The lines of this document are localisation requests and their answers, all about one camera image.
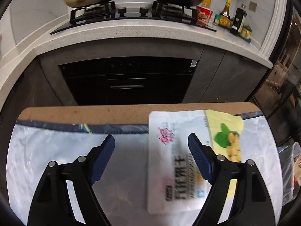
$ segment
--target soy sauce bottle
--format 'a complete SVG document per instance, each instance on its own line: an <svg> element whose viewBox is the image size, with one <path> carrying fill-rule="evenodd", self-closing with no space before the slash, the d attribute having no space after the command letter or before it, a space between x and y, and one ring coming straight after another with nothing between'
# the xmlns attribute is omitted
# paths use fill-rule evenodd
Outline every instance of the soy sauce bottle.
<svg viewBox="0 0 301 226"><path fill-rule="evenodd" d="M246 19L246 5L242 4L241 8L238 8L236 10L236 14L233 19L233 25L230 29L230 32L233 35L239 35L241 33L245 19Z"/></svg>

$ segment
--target stove burner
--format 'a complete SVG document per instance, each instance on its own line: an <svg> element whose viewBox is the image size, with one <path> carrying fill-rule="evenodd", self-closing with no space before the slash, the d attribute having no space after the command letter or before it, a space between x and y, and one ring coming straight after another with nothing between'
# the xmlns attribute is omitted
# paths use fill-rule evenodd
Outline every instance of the stove burner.
<svg viewBox="0 0 301 226"><path fill-rule="evenodd" d="M192 16L184 13L184 9L189 9ZM83 14L76 17L76 13L78 12L81 12ZM154 1L150 11L147 7L140 7L139 12L133 12L133 9L131 9L131 11L127 11L126 7L119 7L118 9L116 9L115 2L111 1L108 3L95 4L72 10L70 13L70 21L57 28L50 34L54 34L80 25L118 19L167 20L190 24L216 32L216 30L210 26L198 24L198 12L196 9L189 7L179 7L172 4L163 4Z"/></svg>

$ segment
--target green leaf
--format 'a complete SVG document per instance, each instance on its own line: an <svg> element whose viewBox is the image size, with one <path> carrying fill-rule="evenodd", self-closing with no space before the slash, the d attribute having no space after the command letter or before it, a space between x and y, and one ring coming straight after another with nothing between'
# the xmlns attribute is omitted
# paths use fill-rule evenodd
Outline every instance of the green leaf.
<svg viewBox="0 0 301 226"><path fill-rule="evenodd" d="M224 123L221 124L221 129L222 133L224 133L225 135L228 135L230 133L229 128Z"/></svg>
<svg viewBox="0 0 301 226"><path fill-rule="evenodd" d="M228 135L221 132L215 135L214 141L217 142L218 145L221 146L222 148L226 148L228 145L230 145L228 140Z"/></svg>

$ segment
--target wooden board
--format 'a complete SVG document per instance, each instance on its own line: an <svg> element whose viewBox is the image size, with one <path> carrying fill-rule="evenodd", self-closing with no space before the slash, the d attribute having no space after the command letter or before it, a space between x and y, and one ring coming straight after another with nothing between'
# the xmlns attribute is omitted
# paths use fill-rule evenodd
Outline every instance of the wooden board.
<svg viewBox="0 0 301 226"><path fill-rule="evenodd" d="M249 102L34 107L25 109L18 119L65 124L147 124L148 115L152 111L187 111L207 109L226 112L232 115L260 110L256 105Z"/></svg>

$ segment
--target wall socket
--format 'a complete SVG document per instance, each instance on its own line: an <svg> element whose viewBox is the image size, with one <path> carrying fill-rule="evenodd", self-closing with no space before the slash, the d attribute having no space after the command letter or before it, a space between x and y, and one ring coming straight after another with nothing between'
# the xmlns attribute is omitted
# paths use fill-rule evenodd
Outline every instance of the wall socket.
<svg viewBox="0 0 301 226"><path fill-rule="evenodd" d="M256 12L257 3L250 1L249 10Z"/></svg>

